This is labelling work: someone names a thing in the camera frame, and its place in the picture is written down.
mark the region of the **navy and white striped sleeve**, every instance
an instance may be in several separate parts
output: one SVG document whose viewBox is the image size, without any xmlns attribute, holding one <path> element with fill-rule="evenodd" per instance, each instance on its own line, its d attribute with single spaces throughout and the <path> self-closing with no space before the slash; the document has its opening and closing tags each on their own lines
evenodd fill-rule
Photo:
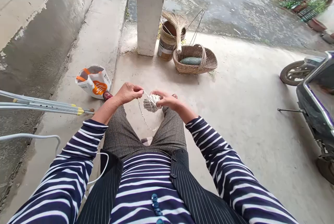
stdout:
<svg viewBox="0 0 334 224">
<path fill-rule="evenodd" d="M 84 121 L 8 223 L 74 223 L 107 127 L 92 119 Z"/>
<path fill-rule="evenodd" d="M 223 200 L 249 223 L 294 223 L 297 221 L 278 199 L 265 189 L 240 156 L 202 117 L 186 128 L 206 160 Z"/>
</svg>

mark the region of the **plastic bag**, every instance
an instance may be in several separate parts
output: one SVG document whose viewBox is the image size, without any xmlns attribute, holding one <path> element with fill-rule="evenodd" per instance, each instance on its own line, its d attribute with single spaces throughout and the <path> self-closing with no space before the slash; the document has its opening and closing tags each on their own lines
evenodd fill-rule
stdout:
<svg viewBox="0 0 334 224">
<path fill-rule="evenodd" d="M 111 86 L 105 68 L 97 64 L 82 69 L 76 76 L 75 83 L 97 99 L 103 99 L 102 94 L 109 91 Z"/>
</svg>

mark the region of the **pinstripe vest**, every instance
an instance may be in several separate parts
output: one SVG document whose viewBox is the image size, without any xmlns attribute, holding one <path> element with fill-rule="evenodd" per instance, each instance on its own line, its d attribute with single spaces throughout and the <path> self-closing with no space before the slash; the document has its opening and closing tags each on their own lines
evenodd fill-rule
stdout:
<svg viewBox="0 0 334 224">
<path fill-rule="evenodd" d="M 121 181 L 123 162 L 108 151 L 106 172 L 93 187 L 76 224 L 108 224 Z M 101 172 L 106 157 L 101 156 Z M 172 155 L 170 180 L 197 224 L 246 224 L 223 199 L 205 190 L 189 171 L 188 152 L 177 150 Z"/>
</svg>

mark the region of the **broom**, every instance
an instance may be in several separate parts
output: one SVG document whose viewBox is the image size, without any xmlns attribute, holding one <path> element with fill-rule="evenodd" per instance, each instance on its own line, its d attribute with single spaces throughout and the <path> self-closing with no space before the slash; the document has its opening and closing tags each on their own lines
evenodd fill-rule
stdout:
<svg viewBox="0 0 334 224">
<path fill-rule="evenodd" d="M 175 13 L 170 13 L 167 11 L 162 11 L 162 16 L 165 17 L 170 24 L 176 29 L 176 52 L 181 53 L 181 33 L 182 29 L 188 24 L 187 18 L 182 15 L 177 15 Z"/>
</svg>

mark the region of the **person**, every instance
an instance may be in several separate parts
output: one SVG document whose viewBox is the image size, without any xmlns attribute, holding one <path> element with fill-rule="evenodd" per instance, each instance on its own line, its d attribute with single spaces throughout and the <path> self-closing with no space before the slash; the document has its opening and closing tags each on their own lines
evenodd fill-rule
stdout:
<svg viewBox="0 0 334 224">
<path fill-rule="evenodd" d="M 125 83 L 83 122 L 57 155 L 29 200 L 8 223 L 295 223 L 239 155 L 201 116 L 165 92 L 164 120 L 145 146 L 126 119 L 123 105 L 143 88 Z M 189 171 L 184 126 L 206 160 L 215 195 Z M 105 134 L 101 170 L 78 217 L 97 147 Z"/>
</svg>

